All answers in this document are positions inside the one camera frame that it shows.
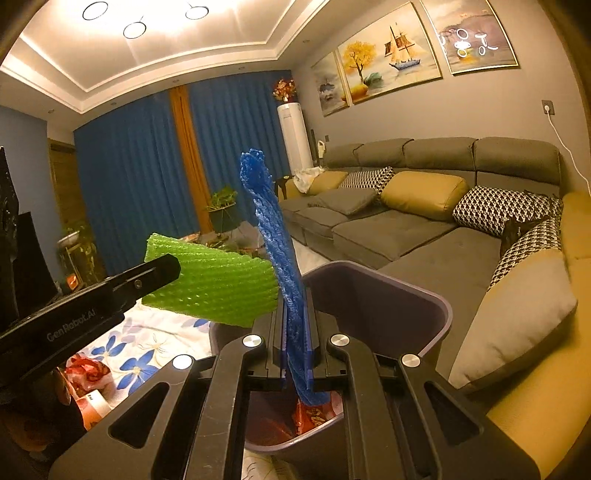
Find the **white tower air conditioner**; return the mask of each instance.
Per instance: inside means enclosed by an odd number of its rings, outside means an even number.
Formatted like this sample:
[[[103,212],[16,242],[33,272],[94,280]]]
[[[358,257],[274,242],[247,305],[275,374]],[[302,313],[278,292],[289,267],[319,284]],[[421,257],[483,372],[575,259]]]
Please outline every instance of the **white tower air conditioner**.
[[[284,103],[277,107],[277,113],[279,113],[279,122],[285,140],[291,174],[305,168],[312,168],[312,154],[300,104]]]

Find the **wall outlet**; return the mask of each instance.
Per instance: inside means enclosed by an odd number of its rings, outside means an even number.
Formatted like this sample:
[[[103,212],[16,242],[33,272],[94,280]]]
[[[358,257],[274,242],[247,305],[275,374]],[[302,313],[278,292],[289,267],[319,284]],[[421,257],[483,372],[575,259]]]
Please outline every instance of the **wall outlet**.
[[[549,112],[546,112],[546,105],[548,105],[550,108]],[[552,103],[552,100],[542,100],[542,108],[544,109],[544,114],[555,115],[554,104]]]

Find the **framed painting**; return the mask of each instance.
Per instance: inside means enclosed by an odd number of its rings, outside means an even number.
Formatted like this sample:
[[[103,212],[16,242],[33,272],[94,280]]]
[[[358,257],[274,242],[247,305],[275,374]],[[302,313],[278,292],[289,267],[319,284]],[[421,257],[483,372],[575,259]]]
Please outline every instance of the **framed painting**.
[[[320,99],[322,115],[328,116],[349,106],[345,86],[339,71],[336,52],[330,52],[312,66],[316,92]]]
[[[433,47],[408,2],[339,47],[353,103],[441,78]]]
[[[488,0],[421,0],[450,72],[518,67],[519,63]]]

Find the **white cloth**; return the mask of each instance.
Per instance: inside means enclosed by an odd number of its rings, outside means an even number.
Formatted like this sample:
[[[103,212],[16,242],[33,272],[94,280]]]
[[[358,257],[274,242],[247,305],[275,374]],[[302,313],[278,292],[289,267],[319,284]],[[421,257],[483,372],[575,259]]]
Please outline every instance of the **white cloth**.
[[[324,172],[322,167],[306,168],[294,174],[294,185],[302,193],[308,193],[314,179]]]

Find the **beige pillow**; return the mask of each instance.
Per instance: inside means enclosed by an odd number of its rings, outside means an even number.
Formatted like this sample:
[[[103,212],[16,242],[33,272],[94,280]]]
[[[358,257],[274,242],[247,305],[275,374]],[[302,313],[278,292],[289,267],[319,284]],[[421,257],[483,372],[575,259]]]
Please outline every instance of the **beige pillow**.
[[[562,252],[529,255],[485,295],[449,383],[469,393],[532,365],[560,341],[576,305]]]
[[[308,195],[318,195],[326,190],[337,188],[347,175],[347,172],[337,170],[329,170],[321,173],[314,179],[312,185],[310,185]]]

